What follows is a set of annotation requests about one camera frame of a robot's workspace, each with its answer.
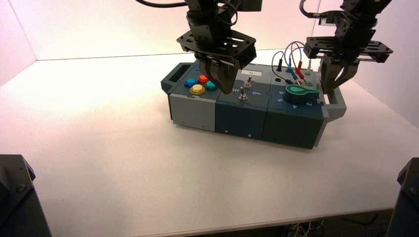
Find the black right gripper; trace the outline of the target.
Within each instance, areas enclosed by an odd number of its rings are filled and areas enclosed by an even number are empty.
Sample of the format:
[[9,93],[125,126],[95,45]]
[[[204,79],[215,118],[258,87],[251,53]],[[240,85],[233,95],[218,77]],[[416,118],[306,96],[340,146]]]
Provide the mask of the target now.
[[[385,62],[393,50],[380,41],[372,40],[377,24],[375,14],[352,14],[349,11],[327,11],[310,13],[319,19],[320,25],[336,27],[331,37],[308,37],[304,46],[304,53],[310,59],[331,57],[349,62],[372,61]],[[337,73],[337,63],[333,60],[321,60],[321,86],[324,93],[331,93],[358,71],[359,63],[351,63],[341,67]]]

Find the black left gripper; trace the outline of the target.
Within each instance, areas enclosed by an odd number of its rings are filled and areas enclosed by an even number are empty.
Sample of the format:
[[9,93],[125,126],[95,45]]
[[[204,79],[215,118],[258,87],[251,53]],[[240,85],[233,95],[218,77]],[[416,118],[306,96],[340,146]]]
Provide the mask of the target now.
[[232,9],[188,11],[190,30],[177,38],[186,52],[193,52],[199,59],[201,72],[224,94],[233,90],[238,69],[256,58],[255,38],[231,27]]

